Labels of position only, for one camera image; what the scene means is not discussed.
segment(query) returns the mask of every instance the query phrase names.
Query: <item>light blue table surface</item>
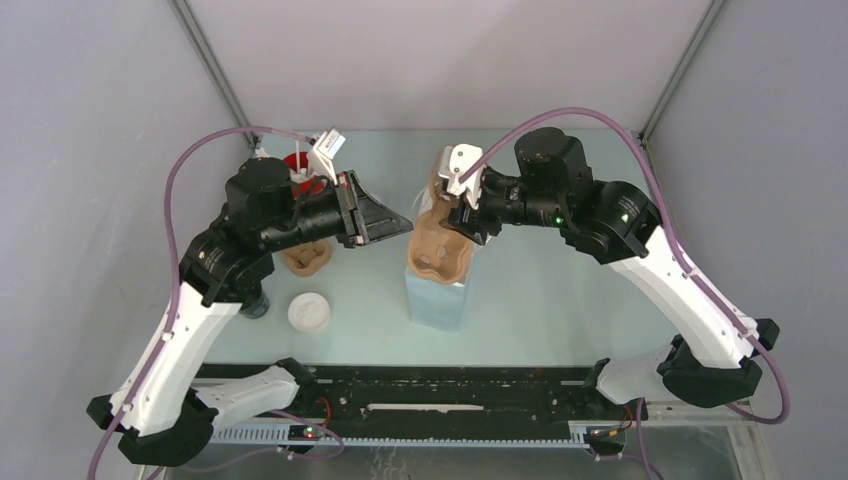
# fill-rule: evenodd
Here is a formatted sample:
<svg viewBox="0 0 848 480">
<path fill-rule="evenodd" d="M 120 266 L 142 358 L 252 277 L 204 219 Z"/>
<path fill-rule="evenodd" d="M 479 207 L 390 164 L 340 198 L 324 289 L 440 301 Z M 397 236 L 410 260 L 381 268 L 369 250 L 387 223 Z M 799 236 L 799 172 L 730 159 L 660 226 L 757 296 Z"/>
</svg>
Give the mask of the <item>light blue table surface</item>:
<svg viewBox="0 0 848 480">
<path fill-rule="evenodd" d="M 336 171 L 355 170 L 366 190 L 409 216 L 440 149 L 470 143 L 484 149 L 506 131 L 344 132 Z M 611 130 L 576 130 L 595 178 L 625 180 L 643 190 L 636 161 Z M 294 142 L 266 136 L 268 153 L 285 156 Z M 491 164 L 517 175 L 512 148 Z M 552 366 L 591 365 L 669 342 L 676 333 L 635 286 L 565 245 L 555 229 L 505 226 L 474 261 L 465 329 L 445 333 L 410 321 L 403 271 L 408 235 L 347 250 L 310 278 L 276 260 L 263 282 L 271 299 L 264 317 L 237 316 L 207 362 L 271 363 L 294 357 L 310 364 Z M 289 302 L 303 292 L 324 295 L 329 326 L 303 334 L 288 323 Z"/>
</svg>

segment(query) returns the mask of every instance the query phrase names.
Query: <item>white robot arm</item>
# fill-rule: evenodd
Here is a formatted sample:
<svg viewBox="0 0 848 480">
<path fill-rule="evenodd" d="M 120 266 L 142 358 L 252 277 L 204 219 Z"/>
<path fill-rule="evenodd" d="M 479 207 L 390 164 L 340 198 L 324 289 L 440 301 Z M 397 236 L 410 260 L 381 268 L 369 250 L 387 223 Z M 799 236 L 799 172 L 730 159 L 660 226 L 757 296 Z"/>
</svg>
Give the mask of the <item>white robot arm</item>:
<svg viewBox="0 0 848 480">
<path fill-rule="evenodd" d="M 461 182 L 482 150 L 465 144 L 446 149 L 438 170 L 441 192 L 461 202 L 443 226 L 481 245 L 505 223 L 557 228 L 566 244 L 642 290 L 680 332 L 655 352 L 598 362 L 588 383 L 617 404 L 671 393 L 714 407 L 753 394 L 762 371 L 750 361 L 755 353 L 746 337 L 771 349 L 779 333 L 774 322 L 755 320 L 728 303 L 747 327 L 739 332 L 677 263 L 651 200 L 631 184 L 593 179 L 577 138 L 540 128 L 516 141 L 515 154 L 518 177 L 486 167 Z"/>
<path fill-rule="evenodd" d="M 310 387 L 315 378 L 292 359 L 221 386 L 190 386 L 233 316 L 256 318 L 268 310 L 260 280 L 274 270 L 273 252 L 332 236 L 354 248 L 412 230 L 409 220 L 365 192 L 354 172 L 335 174 L 329 160 L 343 137 L 338 132 L 334 139 L 327 137 L 315 148 L 323 152 L 321 171 L 335 178 L 321 176 L 320 191 L 295 197 L 297 184 L 288 166 L 273 158 L 251 158 L 227 181 L 227 203 L 180 262 L 180 299 L 170 331 L 162 333 L 166 312 L 127 381 L 112 395 L 89 403 L 89 416 L 103 429 L 123 411 L 118 447 L 132 463 L 179 466 L 197 455 L 215 431 L 269 410 L 314 404 Z"/>
</svg>

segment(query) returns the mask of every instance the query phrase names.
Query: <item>white cap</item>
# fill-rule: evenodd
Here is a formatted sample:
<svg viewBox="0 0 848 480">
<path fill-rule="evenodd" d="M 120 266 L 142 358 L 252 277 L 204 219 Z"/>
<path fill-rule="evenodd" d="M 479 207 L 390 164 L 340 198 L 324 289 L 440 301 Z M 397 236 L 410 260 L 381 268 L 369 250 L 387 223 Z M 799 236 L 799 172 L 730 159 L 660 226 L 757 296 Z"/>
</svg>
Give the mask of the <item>white cap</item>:
<svg viewBox="0 0 848 480">
<path fill-rule="evenodd" d="M 318 333 L 330 323 L 330 304 L 317 293 L 302 293 L 289 304 L 289 322 L 295 330 Z"/>
</svg>

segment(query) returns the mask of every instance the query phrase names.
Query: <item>red wire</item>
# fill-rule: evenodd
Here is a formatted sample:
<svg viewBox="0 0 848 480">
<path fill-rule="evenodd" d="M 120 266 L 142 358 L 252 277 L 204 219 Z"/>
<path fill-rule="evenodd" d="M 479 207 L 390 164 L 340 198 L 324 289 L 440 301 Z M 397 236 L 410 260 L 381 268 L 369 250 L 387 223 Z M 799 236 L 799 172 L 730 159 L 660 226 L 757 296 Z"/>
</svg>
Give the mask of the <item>red wire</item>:
<svg viewBox="0 0 848 480">
<path fill-rule="evenodd" d="M 624 429 L 627 430 L 628 428 L 633 426 L 633 411 L 630 410 L 630 405 L 627 404 L 624 404 L 624 410 L 627 411 L 627 418 L 630 419 L 630 423 L 628 423 L 627 426 L 624 427 Z"/>
<path fill-rule="evenodd" d="M 330 424 L 330 419 L 333 417 L 333 410 L 330 408 L 330 401 L 327 400 L 327 397 L 321 397 L 321 398 L 318 399 L 318 401 L 323 402 L 324 407 L 327 408 L 327 418 L 325 418 L 324 423 L 321 424 L 321 425 L 326 427 L 327 425 Z"/>
</svg>

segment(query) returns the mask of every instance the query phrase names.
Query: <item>white label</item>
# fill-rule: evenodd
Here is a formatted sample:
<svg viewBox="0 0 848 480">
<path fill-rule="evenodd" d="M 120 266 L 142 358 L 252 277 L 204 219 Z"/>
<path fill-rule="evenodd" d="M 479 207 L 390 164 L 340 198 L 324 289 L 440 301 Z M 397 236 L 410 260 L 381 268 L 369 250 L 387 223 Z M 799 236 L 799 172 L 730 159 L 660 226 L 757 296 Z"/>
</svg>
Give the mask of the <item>white label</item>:
<svg viewBox="0 0 848 480">
<path fill-rule="evenodd" d="M 338 130 L 332 129 L 321 144 L 318 146 L 318 149 L 321 150 L 321 153 L 327 155 L 330 158 L 333 158 L 336 155 L 336 152 L 342 148 L 342 144 L 344 143 L 345 138 L 339 133 Z"/>
</svg>

